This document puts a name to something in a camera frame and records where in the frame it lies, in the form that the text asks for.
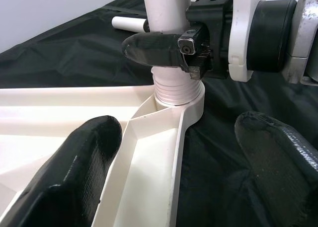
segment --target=gray metal part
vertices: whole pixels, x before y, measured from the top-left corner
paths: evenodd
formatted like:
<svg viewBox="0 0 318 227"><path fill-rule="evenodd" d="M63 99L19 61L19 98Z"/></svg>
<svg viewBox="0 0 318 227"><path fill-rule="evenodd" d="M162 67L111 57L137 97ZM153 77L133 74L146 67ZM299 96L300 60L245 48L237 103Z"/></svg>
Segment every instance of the gray metal part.
<svg viewBox="0 0 318 227"><path fill-rule="evenodd" d="M286 64L282 71L286 81L312 85L303 76L317 27L318 0L298 0L289 35Z"/></svg>

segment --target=threaded white cylinder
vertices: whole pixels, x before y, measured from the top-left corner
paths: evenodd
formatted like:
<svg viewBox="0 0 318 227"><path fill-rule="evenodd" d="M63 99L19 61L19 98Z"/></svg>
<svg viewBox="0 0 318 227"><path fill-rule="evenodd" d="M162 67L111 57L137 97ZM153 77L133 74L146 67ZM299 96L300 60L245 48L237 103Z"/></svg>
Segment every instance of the threaded white cylinder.
<svg viewBox="0 0 318 227"><path fill-rule="evenodd" d="M145 0L151 32L182 34L189 26L185 11L190 0ZM169 105L186 104L200 93L201 82L180 68L152 68L156 98Z"/></svg>

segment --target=white pipe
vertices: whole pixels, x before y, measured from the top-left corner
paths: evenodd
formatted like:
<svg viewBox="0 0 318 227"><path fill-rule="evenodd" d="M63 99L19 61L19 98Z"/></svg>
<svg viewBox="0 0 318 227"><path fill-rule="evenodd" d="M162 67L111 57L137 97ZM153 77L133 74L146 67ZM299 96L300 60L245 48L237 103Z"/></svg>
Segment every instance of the white pipe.
<svg viewBox="0 0 318 227"><path fill-rule="evenodd" d="M111 25L116 29L131 31L131 32L146 32L144 18L133 17L113 17Z"/></svg>
<svg viewBox="0 0 318 227"><path fill-rule="evenodd" d="M145 0L151 32L182 34L189 26L185 11L190 0ZM181 68L152 68L156 98L169 105L186 104L200 93L200 81Z"/></svg>

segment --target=white wall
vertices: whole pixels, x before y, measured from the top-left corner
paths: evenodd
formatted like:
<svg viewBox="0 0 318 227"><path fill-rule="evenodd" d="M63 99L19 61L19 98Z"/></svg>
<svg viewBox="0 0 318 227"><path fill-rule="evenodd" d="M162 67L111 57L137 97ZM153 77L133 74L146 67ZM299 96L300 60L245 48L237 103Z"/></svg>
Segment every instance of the white wall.
<svg viewBox="0 0 318 227"><path fill-rule="evenodd" d="M0 52L112 0L0 0Z"/></svg>

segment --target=white cylindrical rod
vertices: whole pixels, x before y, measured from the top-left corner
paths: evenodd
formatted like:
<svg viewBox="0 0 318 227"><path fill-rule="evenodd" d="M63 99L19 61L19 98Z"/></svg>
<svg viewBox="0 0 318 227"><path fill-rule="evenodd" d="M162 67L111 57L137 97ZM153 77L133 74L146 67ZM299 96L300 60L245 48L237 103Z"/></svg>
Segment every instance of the white cylindrical rod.
<svg viewBox="0 0 318 227"><path fill-rule="evenodd" d="M190 0L145 0L151 32L182 34L188 27L185 12ZM168 105L191 102L200 92L200 81L181 68L152 68L156 98Z"/></svg>
<svg viewBox="0 0 318 227"><path fill-rule="evenodd" d="M111 25L114 28L122 29L131 32L146 32L145 26L147 26L147 20L144 18L133 17L113 17Z"/></svg>

